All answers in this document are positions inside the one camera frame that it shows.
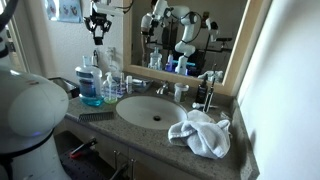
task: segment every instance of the sink drain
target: sink drain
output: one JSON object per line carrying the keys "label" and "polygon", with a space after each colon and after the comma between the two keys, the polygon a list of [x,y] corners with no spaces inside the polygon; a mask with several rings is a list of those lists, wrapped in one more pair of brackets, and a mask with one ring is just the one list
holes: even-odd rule
{"label": "sink drain", "polygon": [[153,116],[153,120],[155,120],[155,121],[160,121],[160,120],[161,120],[161,117],[160,117],[160,116]]}

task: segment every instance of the soap dispenser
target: soap dispenser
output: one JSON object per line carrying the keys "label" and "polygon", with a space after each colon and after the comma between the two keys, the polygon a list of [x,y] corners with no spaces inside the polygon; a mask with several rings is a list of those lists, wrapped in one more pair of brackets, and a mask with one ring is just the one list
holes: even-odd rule
{"label": "soap dispenser", "polygon": [[197,96],[195,100],[196,103],[203,104],[204,101],[206,100],[207,91],[208,91],[207,79],[208,79],[208,74],[205,75],[202,83],[198,86]]}
{"label": "soap dispenser", "polygon": [[107,79],[102,84],[102,94],[104,102],[107,104],[116,103],[118,85],[115,80],[112,79],[111,72],[106,73]]}
{"label": "soap dispenser", "polygon": [[148,67],[151,69],[161,70],[162,69],[161,59],[162,59],[162,55],[159,52],[159,48],[155,47],[154,51],[150,53],[150,63]]}

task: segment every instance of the cup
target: cup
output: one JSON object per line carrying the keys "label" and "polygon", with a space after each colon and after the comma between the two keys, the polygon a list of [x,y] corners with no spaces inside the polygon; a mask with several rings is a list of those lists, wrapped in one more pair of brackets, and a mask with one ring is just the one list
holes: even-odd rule
{"label": "cup", "polygon": [[175,102],[184,102],[186,100],[187,92],[189,90],[188,85],[182,83],[174,84],[174,101]]}

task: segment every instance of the sink basin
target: sink basin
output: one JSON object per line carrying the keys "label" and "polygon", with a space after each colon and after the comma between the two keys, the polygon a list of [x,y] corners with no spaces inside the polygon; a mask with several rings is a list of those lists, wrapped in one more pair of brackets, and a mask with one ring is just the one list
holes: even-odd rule
{"label": "sink basin", "polygon": [[153,96],[128,97],[117,104],[116,110],[129,123],[148,129],[167,130],[187,119],[182,106]]}
{"label": "sink basin", "polygon": [[68,94],[69,99],[76,98],[79,96],[79,85],[61,77],[49,78],[49,80],[55,83],[56,85],[60,86],[63,90],[65,90]]}

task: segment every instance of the countertop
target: countertop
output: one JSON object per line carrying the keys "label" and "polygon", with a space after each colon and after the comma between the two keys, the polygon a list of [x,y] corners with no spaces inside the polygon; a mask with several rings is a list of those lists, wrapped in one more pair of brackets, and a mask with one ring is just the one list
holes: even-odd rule
{"label": "countertop", "polygon": [[[121,99],[129,96],[137,95],[156,95],[155,89],[151,88],[147,93],[133,93],[125,95]],[[180,103],[186,111],[192,110],[194,98],[186,98],[186,101]],[[95,122],[79,122],[93,128],[100,133],[113,138],[121,143],[128,145],[161,160],[173,167],[179,168],[199,179],[240,179],[240,170],[238,165],[238,153],[235,145],[235,138],[231,138],[231,147],[229,152],[222,159],[209,159],[195,155],[189,147],[180,147],[170,144],[168,140],[168,130],[146,129],[133,125],[117,115],[115,107],[117,104],[103,104],[100,107],[90,107],[83,104],[79,98],[69,101],[69,108],[66,118],[77,121],[82,113],[95,113],[114,111],[115,118],[113,120],[95,121]],[[217,109],[210,109],[208,115],[216,122],[221,120],[220,113],[230,112],[229,107],[220,106]]]}

